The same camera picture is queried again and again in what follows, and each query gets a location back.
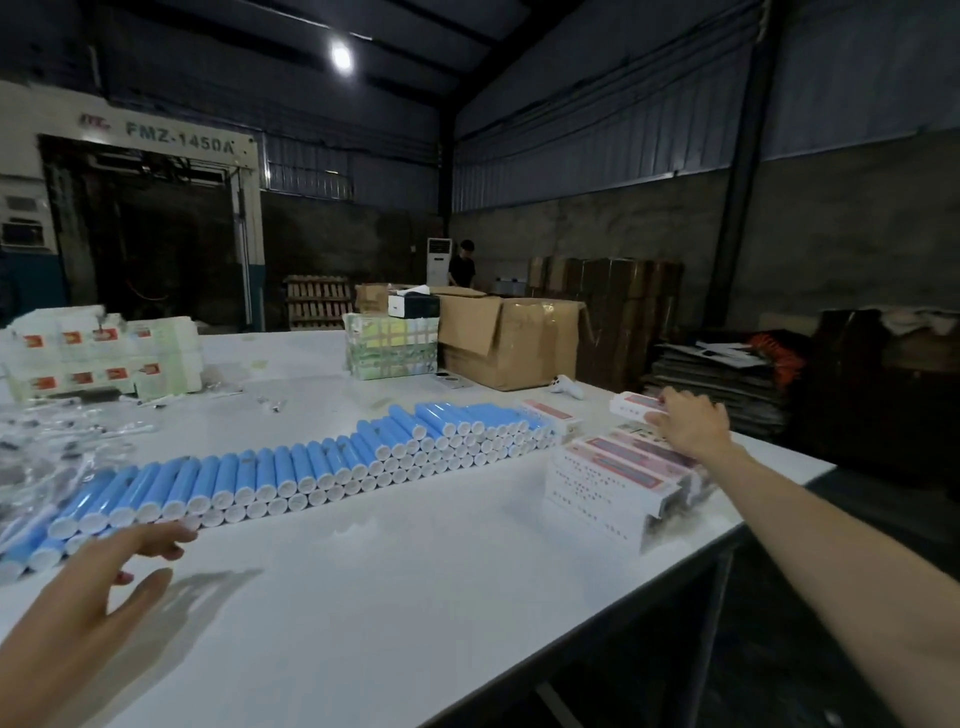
open cardboard box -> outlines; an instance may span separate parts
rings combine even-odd
[[[582,303],[501,299],[446,286],[430,291],[440,296],[439,339],[449,371],[502,391],[576,377],[581,326],[593,337]]]

stack of boxes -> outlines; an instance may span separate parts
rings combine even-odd
[[[639,383],[675,326],[683,273],[667,261],[531,258],[528,293],[586,304],[593,340],[581,340],[577,379],[616,392]]]
[[[19,317],[0,332],[0,359],[17,400],[105,388],[142,399],[197,392],[204,367],[188,317],[126,322],[99,305]]]
[[[611,410],[623,412],[616,398]],[[637,553],[656,543],[665,522],[713,489],[699,463],[638,423],[558,449],[546,477],[549,500]]]
[[[357,379],[435,374],[439,318],[348,313],[347,369]]]

black t-shirt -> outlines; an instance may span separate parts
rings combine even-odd
[[[477,269],[470,258],[455,255],[450,259],[450,275],[457,281],[457,285],[470,288],[470,282],[477,275]]]

ceiling beam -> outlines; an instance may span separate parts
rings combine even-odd
[[[537,5],[527,15],[526,20],[501,43],[493,46],[480,64],[453,89],[447,97],[444,110],[454,114],[460,111],[520,56],[533,48],[546,34],[560,25],[565,17],[583,4],[584,0],[554,0],[551,3]]]
[[[411,3],[410,0],[383,0],[385,3],[389,3],[401,10],[405,10],[411,15],[416,15],[421,17],[424,20],[429,20],[435,25],[439,25],[441,28],[446,28],[449,31],[454,33],[459,33],[463,37],[468,37],[470,40],[473,40],[482,45],[487,45],[493,47],[499,41],[495,37],[487,36],[479,31],[475,31],[470,26],[463,25],[458,23],[456,20],[450,20],[450,18],[440,15],[439,13],[429,11],[427,8],[421,8],[419,5]]]
[[[263,12],[268,12],[273,15],[279,15],[291,20],[296,20],[300,23],[312,25],[315,28],[322,28],[330,31],[331,33],[340,34],[341,36],[350,36],[358,42],[368,43],[369,45],[379,48],[381,51],[389,53],[392,56],[397,56],[398,58],[406,59],[413,63],[417,63],[418,65],[432,68],[433,70],[444,73],[447,76],[461,79],[466,75],[464,71],[454,68],[453,66],[447,65],[446,63],[441,63],[440,61],[434,61],[433,59],[429,59],[426,56],[421,56],[413,51],[408,51],[406,48],[393,45],[391,42],[386,40],[381,40],[380,38],[376,37],[362,36],[358,33],[351,33],[350,31],[342,28],[334,28],[313,13],[302,11],[297,8],[291,8],[290,6],[274,2],[274,0],[236,0],[236,2],[242,3],[243,5],[249,5],[252,8],[257,8]]]
[[[104,0],[104,3],[168,28],[175,28],[198,36],[207,36],[225,45],[253,51],[261,56],[267,56],[278,61],[285,61],[315,71],[336,74],[330,59],[326,56],[302,51],[300,48],[294,48],[275,40],[231,28],[216,20],[182,11],[158,3],[156,0]],[[354,78],[360,83],[379,88],[381,91],[386,91],[402,99],[415,101],[418,104],[437,107],[442,102],[441,97],[432,91],[410,86],[385,76],[358,72],[354,74]]]

human arm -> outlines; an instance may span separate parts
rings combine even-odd
[[[175,561],[197,534],[178,522],[123,528],[87,542],[0,644],[0,728],[39,728],[100,671],[163,597],[173,573],[156,570],[107,613],[110,587],[133,577],[135,554]]]
[[[648,415],[700,460],[800,596],[907,728],[960,725],[960,584],[756,462],[722,404],[672,389]]]

